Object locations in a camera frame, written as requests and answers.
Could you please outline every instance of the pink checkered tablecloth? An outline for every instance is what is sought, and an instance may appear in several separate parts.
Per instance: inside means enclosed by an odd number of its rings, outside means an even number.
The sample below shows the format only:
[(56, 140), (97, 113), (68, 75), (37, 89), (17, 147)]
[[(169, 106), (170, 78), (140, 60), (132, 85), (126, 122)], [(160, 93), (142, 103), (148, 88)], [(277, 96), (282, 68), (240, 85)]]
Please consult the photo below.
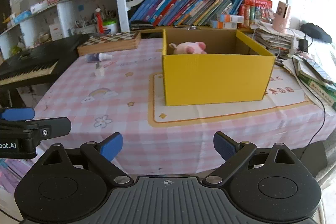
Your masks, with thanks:
[[(161, 43), (143, 39), (136, 50), (112, 52), (112, 60), (101, 62), (102, 78), (95, 77), (94, 63), (77, 59), (35, 108), (35, 119), (68, 117), (72, 130), (42, 148), (57, 142), (77, 148), (120, 132), (124, 146), (114, 162), (127, 173), (190, 174), (223, 164), (213, 148), (216, 131), (258, 147), (283, 142), (293, 149), (320, 128), (323, 111), (283, 69), (273, 70), (262, 101), (166, 107)], [(336, 115), (327, 115), (314, 141), (325, 140), (335, 126)]]

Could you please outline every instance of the pink plush pig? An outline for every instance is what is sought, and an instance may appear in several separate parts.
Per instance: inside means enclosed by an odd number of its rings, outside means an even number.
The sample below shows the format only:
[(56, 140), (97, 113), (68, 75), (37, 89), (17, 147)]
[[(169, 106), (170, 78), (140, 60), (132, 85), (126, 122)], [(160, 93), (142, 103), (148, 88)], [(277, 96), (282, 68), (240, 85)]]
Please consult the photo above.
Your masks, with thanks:
[(184, 42), (177, 46), (171, 43), (169, 47), (174, 49), (174, 54), (206, 54), (203, 42)]

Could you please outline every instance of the white jar with green lid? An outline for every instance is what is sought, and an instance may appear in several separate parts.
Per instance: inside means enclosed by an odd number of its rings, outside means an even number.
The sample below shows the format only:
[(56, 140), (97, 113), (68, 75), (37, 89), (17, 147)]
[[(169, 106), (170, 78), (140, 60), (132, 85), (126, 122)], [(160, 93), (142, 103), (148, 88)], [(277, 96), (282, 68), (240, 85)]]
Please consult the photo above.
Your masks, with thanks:
[(118, 32), (118, 25), (116, 20), (109, 20), (103, 22), (104, 34), (114, 34)]

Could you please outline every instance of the bottle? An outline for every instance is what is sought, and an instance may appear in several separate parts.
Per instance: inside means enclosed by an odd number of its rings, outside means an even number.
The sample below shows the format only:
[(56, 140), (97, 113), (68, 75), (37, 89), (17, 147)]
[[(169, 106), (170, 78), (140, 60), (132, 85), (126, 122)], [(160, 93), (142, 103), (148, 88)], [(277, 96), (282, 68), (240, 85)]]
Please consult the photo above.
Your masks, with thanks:
[(100, 34), (104, 34), (103, 19), (101, 18), (101, 13), (100, 12), (101, 12), (100, 8), (97, 8), (95, 16), (97, 18), (98, 32)]
[(113, 58), (112, 54), (98, 53), (98, 54), (87, 54), (85, 55), (86, 62), (98, 62), (104, 60), (111, 60)]

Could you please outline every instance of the red bottle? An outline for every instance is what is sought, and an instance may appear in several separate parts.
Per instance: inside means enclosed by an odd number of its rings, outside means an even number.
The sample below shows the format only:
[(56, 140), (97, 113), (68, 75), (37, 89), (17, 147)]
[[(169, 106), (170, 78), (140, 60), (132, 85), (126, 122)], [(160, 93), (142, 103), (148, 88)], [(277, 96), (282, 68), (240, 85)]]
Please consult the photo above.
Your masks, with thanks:
[(103, 29), (103, 19), (101, 18), (101, 13), (100, 13), (100, 8), (96, 9), (96, 14), (97, 18), (97, 24), (98, 24), (98, 33), (104, 34), (104, 29)]

